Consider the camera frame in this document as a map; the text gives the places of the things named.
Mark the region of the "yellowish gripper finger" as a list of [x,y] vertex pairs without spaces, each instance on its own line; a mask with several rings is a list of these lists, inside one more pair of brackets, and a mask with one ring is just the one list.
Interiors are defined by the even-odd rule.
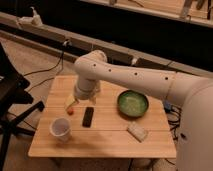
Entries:
[[96,97],[93,96],[93,97],[89,98],[89,101],[90,101],[92,104],[96,104]]
[[65,101],[65,109],[68,110],[70,107],[78,103],[78,99],[75,98],[73,94],[70,94]]

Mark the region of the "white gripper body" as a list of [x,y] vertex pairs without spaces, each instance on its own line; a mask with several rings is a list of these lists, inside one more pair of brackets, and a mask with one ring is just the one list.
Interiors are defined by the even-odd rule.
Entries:
[[100,82],[96,80],[78,79],[74,86],[74,97],[88,100],[100,91]]

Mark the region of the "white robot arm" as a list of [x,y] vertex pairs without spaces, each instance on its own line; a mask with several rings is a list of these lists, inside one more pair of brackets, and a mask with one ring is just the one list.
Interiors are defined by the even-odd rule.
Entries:
[[104,80],[180,107],[177,170],[213,171],[213,78],[109,64],[101,50],[77,58],[74,69],[76,99],[94,96],[97,83]]

